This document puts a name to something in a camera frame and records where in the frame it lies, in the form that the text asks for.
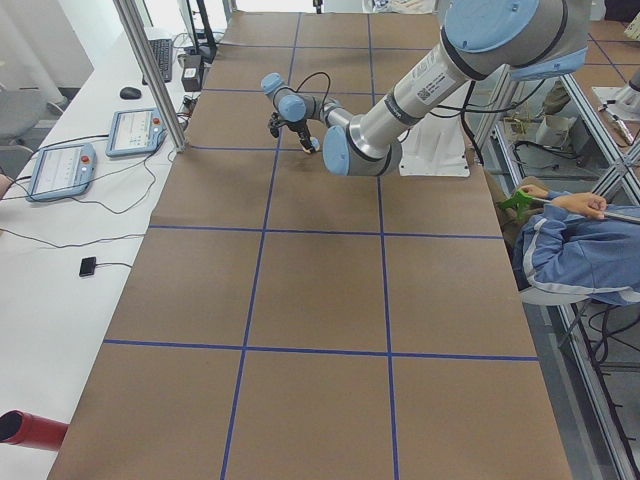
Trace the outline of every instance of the red cylinder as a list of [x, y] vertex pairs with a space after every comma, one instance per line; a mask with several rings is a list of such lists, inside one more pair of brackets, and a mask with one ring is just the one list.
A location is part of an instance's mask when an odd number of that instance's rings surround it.
[[66, 423], [13, 410], [0, 417], [0, 443], [57, 451], [67, 427]]

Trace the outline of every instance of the black keyboard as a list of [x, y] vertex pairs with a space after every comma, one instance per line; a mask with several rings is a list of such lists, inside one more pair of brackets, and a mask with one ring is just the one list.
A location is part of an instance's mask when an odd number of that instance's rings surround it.
[[[173, 41], [170, 38], [160, 38], [149, 40], [149, 43], [151, 44], [153, 56], [156, 57], [156, 62], [158, 62], [158, 67], [160, 67], [163, 80], [165, 83], [170, 82], [173, 73]], [[142, 84], [147, 84], [144, 78], [142, 79]]]

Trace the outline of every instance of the computer mouse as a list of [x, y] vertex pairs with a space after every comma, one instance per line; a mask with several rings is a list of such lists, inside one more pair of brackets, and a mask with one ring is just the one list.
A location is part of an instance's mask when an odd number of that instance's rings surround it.
[[142, 96], [142, 92], [136, 87], [124, 87], [120, 90], [120, 98], [123, 100], [137, 100]]

